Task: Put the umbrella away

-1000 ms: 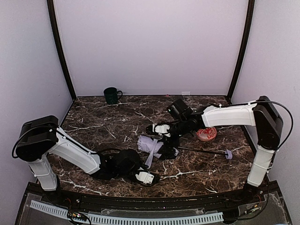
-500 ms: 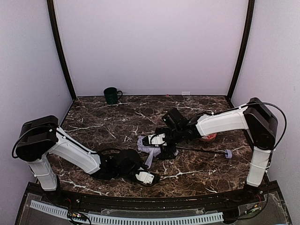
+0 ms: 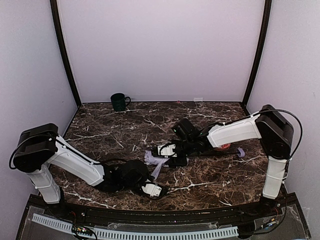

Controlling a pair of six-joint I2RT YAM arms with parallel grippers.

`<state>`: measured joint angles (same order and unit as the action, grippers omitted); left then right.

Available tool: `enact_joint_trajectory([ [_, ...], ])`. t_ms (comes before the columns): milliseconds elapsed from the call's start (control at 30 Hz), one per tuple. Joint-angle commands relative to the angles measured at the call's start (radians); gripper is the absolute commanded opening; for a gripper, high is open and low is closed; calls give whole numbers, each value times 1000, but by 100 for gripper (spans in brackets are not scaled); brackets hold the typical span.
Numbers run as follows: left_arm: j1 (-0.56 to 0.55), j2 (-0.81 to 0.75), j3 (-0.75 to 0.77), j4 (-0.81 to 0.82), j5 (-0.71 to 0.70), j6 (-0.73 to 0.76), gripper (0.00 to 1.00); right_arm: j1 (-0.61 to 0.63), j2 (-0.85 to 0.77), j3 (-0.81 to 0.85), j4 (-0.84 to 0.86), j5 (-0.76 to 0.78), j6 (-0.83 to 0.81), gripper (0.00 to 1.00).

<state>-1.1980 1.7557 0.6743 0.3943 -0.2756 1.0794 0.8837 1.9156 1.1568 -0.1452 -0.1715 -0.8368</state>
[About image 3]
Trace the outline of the lavender folding umbrella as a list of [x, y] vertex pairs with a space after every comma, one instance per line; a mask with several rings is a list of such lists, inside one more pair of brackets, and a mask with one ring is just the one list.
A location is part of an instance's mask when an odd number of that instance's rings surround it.
[[[243, 158], [246, 154], [242, 148], [237, 148], [234, 152], [228, 151], [214, 151], [210, 152], [209, 154], [194, 154], [194, 155], [187, 155], [187, 164], [189, 163], [189, 159], [192, 157], [221, 157], [226, 155], [236, 155], [239, 158]], [[151, 176], [154, 180], [156, 180], [160, 174], [162, 167], [168, 168], [177, 168], [177, 167], [169, 167], [169, 158], [162, 158], [162, 157], [153, 157], [151, 155], [151, 151], [146, 150], [144, 155], [144, 162], [148, 166], [155, 166], [155, 169], [151, 173]]]

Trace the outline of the red patterned ceramic bowl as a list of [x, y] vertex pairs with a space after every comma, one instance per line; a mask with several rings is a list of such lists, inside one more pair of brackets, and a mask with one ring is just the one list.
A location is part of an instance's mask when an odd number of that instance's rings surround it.
[[230, 148], [230, 146], [231, 146], [230, 143], [223, 144], [222, 146], [217, 147], [215, 150], [219, 151], [219, 152], [226, 151], [226, 150], [228, 150]]

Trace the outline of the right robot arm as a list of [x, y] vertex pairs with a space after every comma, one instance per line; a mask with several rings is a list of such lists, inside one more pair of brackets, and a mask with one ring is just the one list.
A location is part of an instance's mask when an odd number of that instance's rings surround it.
[[258, 112], [240, 120], [212, 123], [197, 129], [184, 118], [172, 129], [179, 140], [172, 141], [165, 155], [186, 156], [245, 140], [258, 139], [268, 158], [262, 196], [274, 200], [287, 178], [289, 163], [296, 153], [293, 148], [294, 127], [283, 116], [288, 111], [267, 104]]

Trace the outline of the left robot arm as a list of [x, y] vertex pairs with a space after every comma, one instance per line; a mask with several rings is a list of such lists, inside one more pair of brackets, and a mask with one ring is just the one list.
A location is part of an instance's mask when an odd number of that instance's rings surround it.
[[102, 192], [133, 189], [149, 197], [160, 195], [161, 189], [152, 183], [147, 166], [140, 160], [93, 160], [67, 143], [53, 123], [23, 131], [10, 156], [9, 167], [27, 174], [46, 203], [58, 204], [63, 193], [49, 165], [66, 170]]

